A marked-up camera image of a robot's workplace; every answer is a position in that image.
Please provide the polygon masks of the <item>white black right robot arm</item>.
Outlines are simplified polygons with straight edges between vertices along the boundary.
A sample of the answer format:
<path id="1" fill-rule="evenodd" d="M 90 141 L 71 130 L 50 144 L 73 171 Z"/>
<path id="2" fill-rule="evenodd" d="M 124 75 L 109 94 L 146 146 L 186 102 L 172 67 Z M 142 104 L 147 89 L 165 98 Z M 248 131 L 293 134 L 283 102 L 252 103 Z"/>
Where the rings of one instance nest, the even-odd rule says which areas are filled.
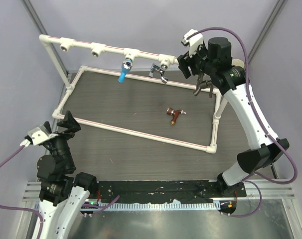
<path id="1" fill-rule="evenodd" d="M 214 37 L 205 44 L 202 35 L 185 38 L 188 52 L 178 57 L 179 69 L 185 78 L 198 76 L 195 95 L 207 84 L 203 76 L 223 95 L 235 111 L 248 140 L 249 150 L 237 155 L 237 161 L 217 177 L 217 192 L 223 197 L 234 192 L 246 177 L 276 162 L 289 148 L 287 139 L 280 139 L 272 130 L 252 98 L 252 87 L 246 84 L 245 71 L 232 63 L 231 43 L 225 37 Z"/>

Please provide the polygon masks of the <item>blue plastic faucet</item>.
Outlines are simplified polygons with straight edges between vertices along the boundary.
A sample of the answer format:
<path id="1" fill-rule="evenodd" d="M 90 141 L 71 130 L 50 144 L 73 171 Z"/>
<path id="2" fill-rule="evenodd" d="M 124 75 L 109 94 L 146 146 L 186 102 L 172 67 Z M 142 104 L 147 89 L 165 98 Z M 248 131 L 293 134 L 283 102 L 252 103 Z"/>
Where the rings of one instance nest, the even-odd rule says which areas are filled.
<path id="1" fill-rule="evenodd" d="M 122 83 L 125 80 L 126 75 L 131 71 L 133 67 L 133 62 L 130 58 L 126 58 L 121 67 L 121 74 L 119 76 L 118 81 Z"/>

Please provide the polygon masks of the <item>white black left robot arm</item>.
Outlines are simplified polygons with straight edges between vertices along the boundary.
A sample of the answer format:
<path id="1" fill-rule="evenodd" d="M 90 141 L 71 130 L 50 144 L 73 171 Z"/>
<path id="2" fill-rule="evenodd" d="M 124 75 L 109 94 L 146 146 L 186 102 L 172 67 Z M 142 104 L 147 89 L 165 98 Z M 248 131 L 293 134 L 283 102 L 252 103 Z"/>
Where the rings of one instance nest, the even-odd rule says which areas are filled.
<path id="1" fill-rule="evenodd" d="M 37 162 L 37 178 L 41 182 L 39 214 L 32 237 L 34 239 L 65 239 L 85 200 L 98 192 L 97 178 L 80 172 L 71 175 L 76 166 L 68 146 L 68 140 L 81 130 L 72 113 L 67 111 L 58 127 L 62 132 L 52 132 L 50 123 L 28 133 L 32 145 L 43 146 L 49 154 Z"/>

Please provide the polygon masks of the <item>white PVC pipe frame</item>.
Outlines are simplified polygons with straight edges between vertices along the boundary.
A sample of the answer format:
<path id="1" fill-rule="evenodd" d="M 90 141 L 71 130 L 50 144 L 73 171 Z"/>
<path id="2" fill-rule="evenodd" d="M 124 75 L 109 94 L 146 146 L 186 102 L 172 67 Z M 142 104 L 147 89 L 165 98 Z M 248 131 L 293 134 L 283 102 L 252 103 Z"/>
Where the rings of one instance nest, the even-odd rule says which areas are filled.
<path id="1" fill-rule="evenodd" d="M 94 67 L 89 67 L 89 66 L 80 66 L 76 76 L 72 81 L 69 81 L 67 78 L 66 73 L 62 69 L 62 66 L 60 65 L 57 56 L 54 53 L 53 50 L 53 45 L 58 44 L 60 49 L 63 52 L 68 52 L 70 48 L 73 47 L 79 47 L 79 48 L 85 48 L 89 49 L 94 57 L 99 57 L 102 53 L 115 53 L 119 55 L 124 56 L 124 60 L 126 58 L 130 58 L 132 62 L 136 58 L 142 58 L 142 59 L 148 59 L 148 60 L 153 60 L 156 62 L 159 62 L 160 65 L 166 65 L 167 67 L 171 65 L 176 65 L 177 64 L 177 58 L 171 55 L 165 55 L 165 54 L 155 54 L 155 53 L 149 53 L 149 52 L 143 52 L 138 49 L 132 49 L 132 48 L 120 48 L 120 47 L 114 47 L 114 46 L 108 46 L 106 44 L 101 44 L 101 43 L 96 43 L 96 42 L 84 42 L 84 41 L 79 41 L 71 38 L 65 38 L 65 37 L 53 37 L 49 35 L 44 35 L 41 34 L 39 36 L 39 40 L 46 49 L 48 55 L 50 56 L 54 66 L 56 67 L 64 85 L 66 88 L 66 91 L 58 104 L 57 108 L 53 111 L 53 118 L 56 120 L 61 120 L 64 117 L 64 114 L 62 113 L 62 110 L 68 101 L 69 97 L 72 95 L 74 92 L 78 81 L 80 80 L 80 77 L 84 72 L 93 72 L 93 73 L 99 73 L 99 74 L 104 74 L 104 75 L 110 75 L 110 76 L 115 76 L 119 77 L 121 74 L 120 72 L 117 71 L 111 71 L 111 70 L 104 70 L 104 69 L 99 69 L 99 68 L 94 68 Z M 195 86 L 190 85 L 190 84 L 185 84 L 185 83 L 179 83 L 179 82 L 174 82 L 174 81 L 169 81 L 166 84 L 164 84 L 160 79 L 155 79 L 155 78 L 150 78 L 146 76 L 139 76 L 139 75 L 133 75 L 133 74 L 127 74 L 125 79 L 131 79 L 131 80 L 138 80 L 138 81 L 143 81 L 143 82 L 149 82 L 149 83 L 155 83 L 155 84 L 161 84 L 161 85 L 168 85 L 171 87 L 178 87 L 182 89 L 188 89 L 188 90 L 194 90 Z M 105 129 L 108 131 L 114 131 L 126 135 L 131 135 L 135 137 L 140 137 L 140 138 L 145 138 L 145 139 L 150 139 L 162 143 L 168 143 L 176 146 L 182 146 L 185 148 L 190 148 L 190 149 L 195 149 L 199 151 L 203 151 L 209 154 L 215 154 L 217 151 L 217 135 L 218 135 L 218 126 L 220 122 L 220 117 L 214 113 L 213 114 L 213 120 L 212 120 L 212 134 L 211 134 L 211 142 L 208 146 L 205 145 L 200 145 L 200 144 L 195 144 L 191 142 L 186 142 L 186 141 L 181 141 L 181 140 L 176 140 L 172 138 L 167 138 L 167 137 L 162 137 L 158 135 L 153 135 L 153 134 L 148 134 L 140 131 L 135 131 L 131 129 L 126 129 L 126 128 L 121 128 L 117 126 L 112 126 L 108 124 L 103 124 L 103 123 L 98 123 L 94 121 L 89 121 L 85 119 L 76 119 L 78 123 L 87 125 L 87 126 L 92 126 L 95 128 L 100 128 L 100 129 Z"/>

